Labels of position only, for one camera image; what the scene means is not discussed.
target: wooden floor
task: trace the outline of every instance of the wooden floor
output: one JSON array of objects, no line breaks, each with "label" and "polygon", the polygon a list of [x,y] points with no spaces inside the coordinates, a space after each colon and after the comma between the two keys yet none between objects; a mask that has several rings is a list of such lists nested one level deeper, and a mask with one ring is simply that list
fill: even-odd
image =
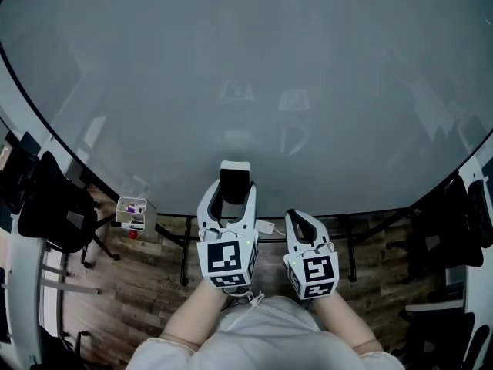
[{"label": "wooden floor", "polygon": [[[111,214],[115,204],[98,190],[94,198],[101,200],[101,216]],[[371,214],[351,218],[353,232],[364,231],[378,224],[389,214]],[[183,234],[185,218],[160,217],[158,222],[175,234]],[[196,220],[192,234],[196,235]],[[327,218],[329,234],[343,234],[336,218]],[[283,221],[276,220],[276,229],[283,230]],[[350,283],[346,240],[335,240],[339,255],[340,282],[337,290],[351,307],[367,321],[388,351],[404,345],[407,323],[398,312],[406,304],[426,301],[428,292],[439,289],[441,279],[426,279],[403,285],[407,276],[407,255],[394,248],[386,251],[388,241],[404,240],[411,225],[403,219],[356,247],[357,282]],[[200,281],[200,267],[195,243],[189,246],[187,269],[189,285],[179,283],[181,248],[161,236],[132,240],[124,230],[104,227],[101,237],[111,251],[121,255],[113,261],[91,244],[86,260],[94,266],[86,270],[80,255],[69,258],[67,268],[73,276],[67,282],[99,288],[100,295],[66,292],[63,300],[64,329],[75,336],[87,330],[90,337],[82,340],[82,356],[97,362],[110,362],[114,368],[125,368],[137,346],[149,337],[159,336],[171,314],[186,300]],[[260,244],[260,255],[253,276],[253,287],[266,295],[284,294],[294,297],[282,258],[286,244]]]}]

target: white shirt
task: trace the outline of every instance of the white shirt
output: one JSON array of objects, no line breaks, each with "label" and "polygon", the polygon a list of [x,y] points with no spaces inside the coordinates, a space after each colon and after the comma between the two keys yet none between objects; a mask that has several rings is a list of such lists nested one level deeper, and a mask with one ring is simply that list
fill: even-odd
[{"label": "white shirt", "polygon": [[224,311],[216,332],[198,351],[150,338],[127,370],[404,370],[385,352],[359,356],[288,298],[253,299]]}]

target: sleeve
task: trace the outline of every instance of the sleeve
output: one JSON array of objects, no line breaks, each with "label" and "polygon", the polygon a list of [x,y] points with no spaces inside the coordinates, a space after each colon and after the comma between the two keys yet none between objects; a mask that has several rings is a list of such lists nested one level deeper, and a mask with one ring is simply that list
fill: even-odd
[{"label": "sleeve", "polygon": [[183,370],[194,350],[161,338],[144,341],[133,353],[127,370]]},{"label": "sleeve", "polygon": [[404,370],[399,360],[387,352],[368,352],[361,360],[367,370]]}]

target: person's arm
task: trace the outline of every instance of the person's arm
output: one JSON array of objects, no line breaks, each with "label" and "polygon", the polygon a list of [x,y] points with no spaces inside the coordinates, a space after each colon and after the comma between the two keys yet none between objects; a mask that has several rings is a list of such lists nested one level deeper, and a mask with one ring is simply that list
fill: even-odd
[{"label": "person's arm", "polygon": [[315,299],[314,307],[325,328],[348,344],[357,354],[383,351],[366,322],[337,292]]},{"label": "person's arm", "polygon": [[209,337],[227,299],[222,290],[202,280],[192,295],[171,316],[161,338],[197,350]]}]

